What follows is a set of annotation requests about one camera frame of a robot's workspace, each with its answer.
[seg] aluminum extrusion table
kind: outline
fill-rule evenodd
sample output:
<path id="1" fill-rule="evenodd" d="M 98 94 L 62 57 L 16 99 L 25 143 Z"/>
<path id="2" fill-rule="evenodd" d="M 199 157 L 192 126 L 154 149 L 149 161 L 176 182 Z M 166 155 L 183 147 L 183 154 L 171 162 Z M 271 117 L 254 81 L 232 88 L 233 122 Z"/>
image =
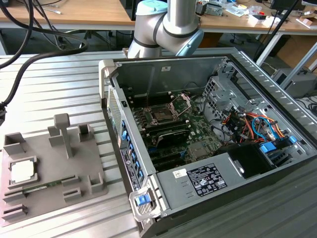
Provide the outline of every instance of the aluminum extrusion table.
<path id="1" fill-rule="evenodd" d="M 237 53 L 234 48 L 214 50 Z M 15 131 L 23 132 L 23 136 L 47 133 L 47 126 L 51 125 L 56 113 L 69 113 L 73 126 L 90 123 L 98 141 L 109 193 L 0 228 L 0 237 L 139 237 L 99 105 L 98 62 L 113 56 L 122 58 L 124 54 L 84 53 L 45 59 L 31 65 L 24 74 L 16 97 L 7 108 L 5 123 L 0 127 L 0 138 Z M 0 100 L 7 96 L 17 70 L 29 57 L 22 56 L 0 71 Z M 317 160 L 277 184 L 159 237 L 314 237 L 317 232 L 316 195 Z"/>

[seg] blue release tab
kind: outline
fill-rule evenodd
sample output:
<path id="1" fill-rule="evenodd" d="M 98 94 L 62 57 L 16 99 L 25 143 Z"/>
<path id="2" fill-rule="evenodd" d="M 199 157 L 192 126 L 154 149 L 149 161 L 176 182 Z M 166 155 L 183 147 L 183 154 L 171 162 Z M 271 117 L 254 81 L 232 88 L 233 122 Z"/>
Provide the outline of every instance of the blue release tab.
<path id="1" fill-rule="evenodd" d="M 289 140 L 290 140 L 293 144 L 297 142 L 297 139 L 296 139 L 295 136 L 293 136 L 293 135 L 291 135 L 291 136 L 289 137 Z"/>
<path id="2" fill-rule="evenodd" d="M 132 153 L 132 162 L 134 163 L 137 160 L 137 155 L 135 152 Z"/>
<path id="3" fill-rule="evenodd" d="M 122 133 L 122 136 L 121 136 L 122 140 L 125 140 L 127 138 L 127 134 L 128 134 L 128 132 L 126 130 L 124 130 Z"/>
<path id="4" fill-rule="evenodd" d="M 133 151 L 133 150 L 134 150 L 134 148 L 133 148 L 133 145 L 132 145 L 132 144 L 130 144 L 130 145 L 129 145 L 129 148 L 130 148 L 130 150 L 131 150 L 131 151 Z"/>
<path id="5" fill-rule="evenodd" d="M 272 142 L 264 143 L 264 144 L 262 144 L 262 146 L 260 148 L 264 153 L 268 153 L 272 150 L 276 150 L 276 147 L 275 147 L 275 145 L 273 145 Z"/>
<path id="6" fill-rule="evenodd" d="M 148 194 L 145 194 L 145 195 L 141 195 L 139 197 L 136 197 L 135 201 L 137 202 L 138 206 L 142 206 L 144 204 L 151 202 L 151 198 Z"/>

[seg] white sticker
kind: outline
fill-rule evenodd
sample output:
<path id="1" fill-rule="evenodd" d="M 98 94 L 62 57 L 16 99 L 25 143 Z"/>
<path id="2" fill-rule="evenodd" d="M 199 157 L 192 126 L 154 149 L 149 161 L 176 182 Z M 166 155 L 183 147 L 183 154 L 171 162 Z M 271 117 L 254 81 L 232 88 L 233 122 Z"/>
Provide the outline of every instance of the white sticker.
<path id="1" fill-rule="evenodd" d="M 176 179 L 187 175 L 186 169 L 173 171 L 173 174 Z"/>
<path id="2" fill-rule="evenodd" d="M 170 71 L 170 66 L 162 67 L 162 72 L 165 72 L 165 71 Z"/>

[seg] blue clip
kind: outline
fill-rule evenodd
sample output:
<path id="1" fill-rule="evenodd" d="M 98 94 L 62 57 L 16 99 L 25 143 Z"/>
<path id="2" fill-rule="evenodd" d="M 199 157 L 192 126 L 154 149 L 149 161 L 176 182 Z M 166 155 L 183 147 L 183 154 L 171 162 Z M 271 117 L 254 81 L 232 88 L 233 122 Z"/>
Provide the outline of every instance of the blue clip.
<path id="1" fill-rule="evenodd" d="M 260 148 L 264 153 L 268 153 L 270 151 L 276 150 L 276 147 L 275 147 L 275 145 L 273 145 L 272 142 L 264 143 L 264 144 L 262 144 L 262 146 Z"/>
<path id="2" fill-rule="evenodd" d="M 124 130 L 121 136 L 122 140 L 125 140 L 127 138 L 127 135 L 128 135 L 128 132 Z"/>
<path id="3" fill-rule="evenodd" d="M 296 139 L 295 136 L 293 136 L 293 135 L 291 135 L 291 136 L 289 137 L 289 140 L 290 140 L 293 144 L 297 142 L 297 139 Z"/>
<path id="4" fill-rule="evenodd" d="M 129 145 L 129 148 L 130 148 L 130 150 L 131 150 L 131 151 L 133 151 L 133 150 L 134 150 L 134 148 L 133 148 L 133 145 L 132 145 L 132 144 L 130 144 L 130 145 Z"/>
<path id="5" fill-rule="evenodd" d="M 135 161 L 137 160 L 137 155 L 135 154 L 135 152 L 132 153 L 132 162 L 135 163 Z"/>
<path id="6" fill-rule="evenodd" d="M 143 178 L 143 172 L 141 170 L 139 171 L 139 177 Z"/>
<path id="7" fill-rule="evenodd" d="M 137 161 L 136 163 L 135 163 L 135 165 L 137 166 L 137 169 L 140 167 L 140 163 L 139 163 L 139 161 Z"/>
<path id="8" fill-rule="evenodd" d="M 151 202 L 151 198 L 150 198 L 150 196 L 148 194 L 144 194 L 144 195 L 141 195 L 139 197 L 136 197 L 135 201 L 137 202 L 138 206 L 142 206 L 144 204 L 150 203 Z"/>

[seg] black cable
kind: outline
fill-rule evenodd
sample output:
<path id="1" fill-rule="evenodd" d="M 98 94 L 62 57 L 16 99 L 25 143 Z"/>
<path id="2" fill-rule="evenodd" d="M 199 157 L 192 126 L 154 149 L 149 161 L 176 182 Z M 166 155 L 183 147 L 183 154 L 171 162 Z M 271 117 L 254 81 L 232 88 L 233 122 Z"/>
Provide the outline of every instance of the black cable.
<path id="1" fill-rule="evenodd" d="M 58 2 L 60 2 L 60 1 L 63 1 L 63 0 L 57 0 L 57 1 L 54 1 L 54 2 L 50 2 L 50 3 L 46 3 L 46 4 L 41 4 L 41 6 L 52 5 L 52 4 L 58 3 Z"/>
<path id="2" fill-rule="evenodd" d="M 53 27 L 52 27 L 52 25 L 51 25 L 51 22 L 49 21 L 48 17 L 46 16 L 46 13 L 44 12 L 44 9 L 42 8 L 41 4 L 39 3 L 38 0 L 35 0 L 35 2 L 38 4 L 39 9 L 38 9 L 38 7 L 37 7 L 35 4 L 33 4 L 33 7 L 34 7 L 35 10 L 41 15 L 41 17 L 43 17 L 43 18 L 45 19 L 45 21 L 47 22 L 49 28 L 50 28 L 52 31 L 54 31 L 54 29 L 53 29 Z M 55 38 L 56 46 L 57 46 L 60 50 L 63 50 L 63 49 L 60 47 L 59 43 L 58 43 L 58 38 L 57 38 L 57 36 L 54 36 L 54 38 Z"/>
<path id="3" fill-rule="evenodd" d="M 54 1 L 54 2 L 50 2 L 50 3 L 46 3 L 46 4 L 40 4 L 41 6 L 46 6 L 46 5 L 51 5 L 51 4 L 55 4 L 55 3 L 58 3 L 60 1 L 63 1 L 63 0 L 57 0 L 57 1 Z"/>
<path id="4" fill-rule="evenodd" d="M 52 30 L 52 31 L 58 31 L 50 22 L 49 18 L 47 17 L 44 9 L 42 8 L 42 6 L 40 5 L 39 1 L 38 0 L 35 0 L 36 3 L 38 4 L 38 7 L 40 9 L 37 8 L 37 6 L 35 4 L 33 4 L 34 8 L 36 9 L 36 11 L 41 15 L 41 17 L 43 17 L 45 19 L 45 21 L 47 22 L 47 24 L 49 25 L 49 28 Z M 55 36 L 55 45 L 56 47 L 58 47 L 60 50 L 63 50 L 60 45 L 59 45 L 59 40 L 58 40 L 58 37 Z M 72 45 L 72 43 L 67 39 L 65 38 L 65 40 L 74 48 L 74 46 Z"/>
<path id="5" fill-rule="evenodd" d="M 28 8 L 28 5 L 26 3 L 26 0 L 23 0 L 24 1 L 24 5 L 27 9 L 27 11 L 29 12 L 29 8 Z M 40 25 L 40 23 L 37 21 L 37 19 L 35 17 L 33 17 L 33 21 L 35 23 L 35 25 L 37 25 L 39 28 L 42 28 L 42 26 Z M 43 34 L 42 35 L 44 36 L 44 38 L 46 38 L 52 45 L 56 46 L 55 43 L 53 41 L 50 40 L 50 38 L 48 38 L 48 36 L 46 34 Z"/>
<path id="6" fill-rule="evenodd" d="M 4 6 L 3 2 L 0 1 L 0 8 L 2 10 L 2 12 L 4 13 L 4 15 L 9 19 L 11 20 L 14 24 L 22 27 L 22 28 L 28 28 L 29 26 L 28 25 L 25 25 L 21 22 L 19 22 L 18 20 L 16 20 L 11 14 L 10 12 L 6 9 L 6 7 Z M 78 54 L 78 53 L 82 53 L 84 52 L 85 50 L 87 50 L 88 48 L 88 42 L 84 39 L 81 39 L 77 36 L 74 36 L 74 35 L 70 35 L 70 34 L 66 34 L 66 33 L 63 33 L 63 32 L 55 32 L 55 31 L 52 31 L 52 30 L 46 30 L 46 29 L 41 29 L 41 28 L 37 28 L 37 27 L 32 27 L 32 30 L 33 31 L 37 31 L 37 32 L 40 32 L 40 33 L 47 33 L 47 34 L 53 34 L 53 35 L 59 35 L 59 36 L 63 36 L 63 37 L 69 37 L 69 38 L 72 38 L 72 39 L 75 39 L 75 40 L 78 40 L 80 42 L 82 42 L 84 44 L 84 46 L 82 48 L 79 48 L 79 49 L 73 49 L 73 50 L 65 50 L 65 51 L 58 51 L 58 52 L 51 52 L 51 53 L 44 53 L 44 54 L 40 54 L 40 55 L 36 55 L 36 56 L 33 56 L 31 58 L 29 58 L 22 66 L 21 68 L 19 69 L 18 73 L 17 73 L 17 76 L 15 78 L 15 81 L 13 83 L 13 86 L 12 86 L 12 89 L 8 95 L 8 97 L 6 98 L 6 100 L 2 103 L 0 103 L 0 111 L 4 111 L 4 108 L 12 101 L 16 91 L 17 91 L 17 88 L 19 86 L 19 83 L 21 81 L 21 78 L 25 72 L 25 70 L 34 62 L 38 61 L 38 60 L 41 60 L 41 59 L 46 59 L 46 58 L 51 58 L 51 57 L 56 57 L 56 56 L 69 56 L 69 55 L 74 55 L 74 54 Z"/>
<path id="7" fill-rule="evenodd" d="M 31 38 L 31 34 L 32 34 L 32 28 L 33 28 L 33 23 L 34 23 L 34 11 L 32 8 L 32 0 L 29 0 L 29 4 L 31 4 L 29 7 L 29 26 L 27 27 L 27 32 L 25 34 L 24 40 L 22 45 L 20 46 L 19 50 L 15 53 L 15 55 L 9 59 L 7 62 L 4 62 L 0 65 L 0 69 L 7 67 L 8 65 L 12 64 L 13 62 L 15 62 L 22 54 L 24 48 L 26 47 L 26 45 L 28 44 L 30 38 Z"/>
<path id="8" fill-rule="evenodd" d="M 276 14 L 275 14 L 275 16 L 274 16 L 273 22 L 272 22 L 272 24 L 271 24 L 271 26 L 270 26 L 270 28 L 269 28 L 269 30 L 268 30 L 266 36 L 264 37 L 264 39 L 263 39 L 263 41 L 262 41 L 263 44 L 264 44 L 264 42 L 265 42 L 267 36 L 269 35 L 269 32 L 271 31 L 271 29 L 272 29 L 272 27 L 273 27 L 273 25 L 274 25 L 274 21 L 275 21 L 276 17 L 277 17 L 277 12 L 276 12 Z M 257 48 L 256 52 L 254 53 L 254 61 L 256 61 L 255 58 L 256 58 L 256 56 L 257 56 L 257 53 L 258 53 L 259 49 L 262 47 L 262 43 L 260 43 L 260 45 L 259 45 L 259 47 Z"/>
<path id="9" fill-rule="evenodd" d="M 127 35 L 127 36 L 132 36 L 132 35 L 134 35 L 134 33 L 127 34 L 127 33 L 123 33 L 123 32 L 121 32 L 121 31 L 117 31 L 117 32 L 119 32 L 119 33 L 120 33 L 120 34 L 122 34 L 122 35 Z"/>
<path id="10" fill-rule="evenodd" d="M 273 39 L 273 37 L 276 35 L 276 33 L 278 32 L 278 30 L 281 28 L 281 26 L 283 25 L 283 23 L 285 22 L 285 20 L 287 19 L 287 17 L 289 16 L 289 14 L 291 14 L 292 10 L 294 9 L 294 7 L 296 6 L 296 4 L 299 2 L 299 0 L 295 0 L 294 3 L 292 4 L 292 6 L 287 10 L 287 12 L 284 14 L 284 16 L 282 17 L 281 21 L 278 23 L 278 25 L 276 26 L 276 28 L 274 29 L 274 31 L 272 32 L 272 34 L 269 36 L 268 41 L 265 43 L 263 49 L 265 49 L 269 43 L 271 42 L 271 40 Z M 259 59 L 259 57 L 261 56 L 263 50 L 259 51 L 253 61 L 257 61 Z"/>

